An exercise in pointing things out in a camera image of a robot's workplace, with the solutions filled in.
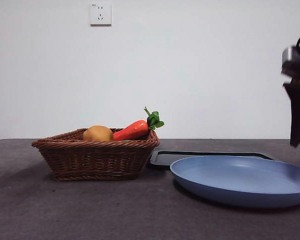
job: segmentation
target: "plate rim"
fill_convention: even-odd
[[[180,161],[184,161],[185,159],[207,158],[207,157],[231,157],[231,158],[256,159],[256,157],[251,157],[251,156],[231,156],[231,155],[223,155],[223,156],[190,156],[190,157],[185,157],[185,158],[182,158],[182,159],[178,159],[178,160],[174,161],[173,163],[171,163],[170,164],[170,171],[175,176],[178,176],[179,178],[185,179],[185,180],[187,180],[189,182],[192,182],[194,184],[199,184],[199,185],[203,185],[203,186],[211,187],[211,188],[215,188],[215,189],[220,189],[220,190],[234,191],[234,192],[247,193],[247,194],[263,194],[263,195],[293,195],[293,194],[300,194],[300,191],[295,191],[295,192],[258,192],[258,191],[245,191],[245,190],[238,190],[238,189],[223,188],[223,187],[220,187],[220,186],[214,186],[214,185],[210,185],[210,184],[203,184],[203,183],[199,183],[199,182],[193,181],[193,180],[191,180],[191,179],[189,179],[187,177],[180,176],[173,169],[173,165],[175,165],[176,163],[178,163]],[[298,166],[298,165],[287,163],[287,162],[284,162],[284,161],[279,161],[279,160],[270,160],[270,159],[265,159],[265,158],[258,158],[258,160],[261,160],[261,161],[271,161],[271,162],[276,162],[278,164],[290,165],[290,166],[294,166],[294,167],[300,168],[300,166]]]

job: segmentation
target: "basket rim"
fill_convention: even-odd
[[[87,128],[79,128],[74,131],[40,138],[31,143],[32,147],[41,148],[72,148],[72,147],[157,147],[160,140],[154,130],[149,130],[146,135],[147,139],[139,140],[120,140],[120,141],[94,141],[94,140],[76,140],[76,139],[60,139],[80,132],[84,132]],[[119,131],[123,128],[110,128],[112,131]]]

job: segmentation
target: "carrot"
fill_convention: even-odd
[[[113,133],[113,140],[137,139],[146,135],[149,131],[148,124],[145,120],[138,120],[127,126],[125,129]]]
[[[126,128],[114,132],[113,140],[121,141],[137,139],[146,135],[149,130],[154,130],[156,129],[156,127],[160,128],[165,124],[163,121],[160,121],[159,113],[157,111],[153,111],[152,113],[150,113],[146,107],[144,107],[144,110],[148,114],[148,118],[146,119],[146,121],[135,121]]]

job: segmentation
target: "blue plate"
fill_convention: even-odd
[[[194,156],[170,165],[188,191],[223,204],[283,208],[300,204],[300,167],[245,156]]]

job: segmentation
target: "dark tablecloth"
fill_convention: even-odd
[[[130,181],[54,181],[33,139],[0,140],[0,240],[300,240],[300,205],[226,206],[146,167]],[[257,152],[300,166],[288,140],[162,139],[155,150]]]

